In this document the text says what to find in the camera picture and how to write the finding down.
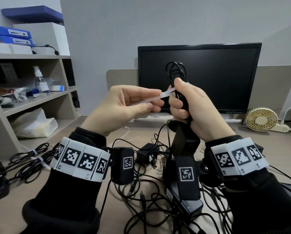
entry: clear bottle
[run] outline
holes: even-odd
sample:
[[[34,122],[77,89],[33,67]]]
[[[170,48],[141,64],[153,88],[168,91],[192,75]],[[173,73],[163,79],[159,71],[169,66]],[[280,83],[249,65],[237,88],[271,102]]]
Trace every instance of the clear bottle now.
[[[38,66],[33,66],[35,72],[35,87],[39,90],[40,93],[49,94],[49,87],[45,79],[42,77],[42,72]]]

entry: small fan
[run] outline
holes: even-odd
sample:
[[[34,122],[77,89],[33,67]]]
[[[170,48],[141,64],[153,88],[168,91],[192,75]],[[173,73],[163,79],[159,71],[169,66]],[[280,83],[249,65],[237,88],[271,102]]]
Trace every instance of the small fan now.
[[[290,128],[287,125],[278,123],[277,114],[269,108],[254,108],[250,109],[245,117],[246,125],[255,131],[278,131],[289,132]]]

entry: monitor screen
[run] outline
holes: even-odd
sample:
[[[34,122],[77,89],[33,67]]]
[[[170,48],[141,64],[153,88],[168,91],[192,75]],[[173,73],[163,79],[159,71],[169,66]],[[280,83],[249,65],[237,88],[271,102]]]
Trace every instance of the monitor screen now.
[[[187,81],[206,92],[220,113],[245,113],[259,59],[261,43],[138,47],[139,86],[170,85],[168,62],[181,62]],[[170,112],[168,98],[161,112]]]

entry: black sleeve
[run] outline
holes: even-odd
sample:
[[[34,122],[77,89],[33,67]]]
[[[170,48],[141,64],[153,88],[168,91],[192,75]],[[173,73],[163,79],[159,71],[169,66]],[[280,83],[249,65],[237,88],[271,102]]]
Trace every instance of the black sleeve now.
[[[70,139],[90,146],[106,146],[106,138],[77,127]],[[90,233],[98,231],[100,214],[95,208],[101,183],[83,180],[51,169],[36,198],[25,203],[22,215],[27,228],[22,234]]]
[[[229,143],[241,136],[229,136],[205,143],[212,146]],[[266,168],[225,182],[222,190],[233,214],[235,234],[291,234],[291,197]]]

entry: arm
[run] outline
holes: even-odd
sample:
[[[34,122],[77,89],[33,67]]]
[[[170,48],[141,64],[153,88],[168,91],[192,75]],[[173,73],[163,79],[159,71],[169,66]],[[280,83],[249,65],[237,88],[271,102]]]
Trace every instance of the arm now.
[[[160,90],[137,86],[114,86],[70,139],[97,148],[106,146],[106,136],[139,114],[159,112],[162,100],[129,106],[144,98],[158,96]],[[37,196],[26,202],[22,215],[27,228],[22,234],[58,232],[62,234],[97,233],[100,223],[95,208],[100,182],[93,182],[51,169]]]
[[[174,84],[188,101],[193,118],[191,129],[206,142],[203,161],[209,170],[215,170],[210,159],[211,148],[242,137],[235,135],[203,90],[187,85],[179,78]],[[188,118],[189,112],[181,109],[183,104],[179,99],[170,97],[169,103],[175,119]],[[291,198],[266,168],[230,177],[224,185],[223,194],[234,217],[234,233],[291,234]]]

